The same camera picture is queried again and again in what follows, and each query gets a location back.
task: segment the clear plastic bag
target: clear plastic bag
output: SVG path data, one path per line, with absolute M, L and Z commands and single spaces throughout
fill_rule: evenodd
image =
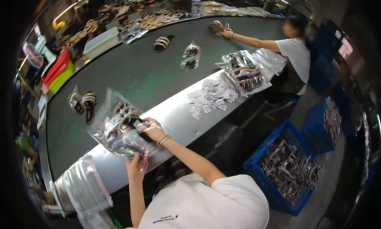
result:
M 185 60 L 181 61 L 180 67 L 184 71 L 189 71 L 192 69 L 197 69 L 198 62 L 200 61 L 201 55 L 195 55 L 189 58 L 186 58 Z
M 227 31 L 233 31 L 233 30 L 230 28 L 230 25 L 229 25 L 228 22 L 226 22 L 225 27 L 224 27 L 224 30 L 227 30 Z M 221 35 L 221 32 L 217 32 L 215 35 L 218 36 L 218 37 L 220 37 L 220 38 L 222 38 L 222 39 L 224 39 L 224 40 L 228 39 L 228 38 L 226 38 L 225 36 Z
M 61 177 L 67 195 L 81 218 L 112 207 L 111 196 L 98 175 L 91 155 L 81 157 Z
M 95 114 L 88 133 L 113 155 L 132 160 L 139 154 L 142 162 L 144 156 L 150 156 L 161 148 L 146 131 L 161 126 L 152 121 L 143 121 L 141 114 L 143 112 L 120 93 L 108 88 L 105 103 Z
M 81 108 L 82 98 L 83 96 L 78 93 L 78 85 L 76 85 L 73 91 L 67 97 L 67 102 L 73 111 L 80 111 L 79 108 Z
M 196 45 L 194 41 L 184 51 L 183 58 L 189 58 L 201 54 L 201 47 Z
M 216 65 L 225 70 L 242 96 L 248 97 L 272 85 L 265 77 L 270 70 L 247 50 L 224 55 L 222 61 Z
M 128 45 L 135 39 L 142 37 L 147 32 L 148 30 L 142 30 L 140 28 L 139 22 L 135 22 L 132 27 L 130 27 L 129 30 L 127 30 L 126 33 L 122 36 L 123 43 Z
M 275 51 L 267 49 L 258 49 L 254 52 L 255 57 L 257 57 L 264 65 L 266 65 L 270 70 L 276 75 L 280 75 L 283 68 L 286 66 L 287 61 Z

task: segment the bracelet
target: bracelet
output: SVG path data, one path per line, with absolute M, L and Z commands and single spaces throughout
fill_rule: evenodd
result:
M 161 141 L 160 146 L 162 146 L 163 143 L 164 143 L 164 141 L 166 141 L 166 140 L 168 140 L 168 139 L 172 139 L 172 137 L 171 137 L 171 136 L 168 136 L 168 137 L 164 138 L 164 139 Z
M 166 137 L 166 135 L 160 137 L 159 140 L 156 141 L 156 145 L 157 145 L 157 146 L 159 145 L 159 142 L 160 142 L 164 137 Z
M 164 136 L 160 137 L 159 140 L 157 140 L 156 145 L 161 146 L 164 141 L 166 141 L 167 139 L 171 139 L 171 138 L 172 137 L 169 135 L 164 135 Z

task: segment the white box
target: white box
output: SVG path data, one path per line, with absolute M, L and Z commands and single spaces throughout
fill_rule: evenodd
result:
M 119 39 L 118 28 L 113 27 L 87 42 L 83 54 L 92 60 L 119 43 L 121 40 Z

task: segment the sandal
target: sandal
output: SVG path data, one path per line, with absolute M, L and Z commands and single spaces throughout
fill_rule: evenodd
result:
M 81 105 L 86 108 L 86 124 L 90 124 L 94 117 L 95 93 L 88 92 L 82 98 Z
M 78 94 L 73 94 L 70 97 L 70 107 L 77 112 L 79 115 L 83 113 L 83 107 L 81 105 L 81 96 Z
M 159 52 L 162 52 L 163 50 L 165 50 L 170 41 L 174 38 L 174 36 L 170 35 L 170 36 L 167 36 L 167 37 L 164 37 L 164 36 L 161 36 L 159 37 L 156 42 L 155 42 L 155 45 L 154 45 L 154 50 L 159 53 Z
M 209 27 L 211 27 L 213 31 L 216 31 L 216 32 L 224 31 L 224 27 L 219 21 L 214 21 L 213 23 L 209 23 Z

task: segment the wrist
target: wrist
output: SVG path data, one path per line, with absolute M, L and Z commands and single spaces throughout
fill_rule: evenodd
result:
M 128 178 L 128 184 L 130 185 L 130 187 L 134 188 L 134 187 L 143 187 L 143 181 L 139 180 L 139 179 L 130 179 Z
M 162 143 L 162 146 L 164 146 L 165 148 L 167 148 L 168 144 L 170 144 L 171 142 L 173 142 L 173 139 L 172 139 L 172 138 L 168 138 L 168 139 L 166 139 L 166 140 Z

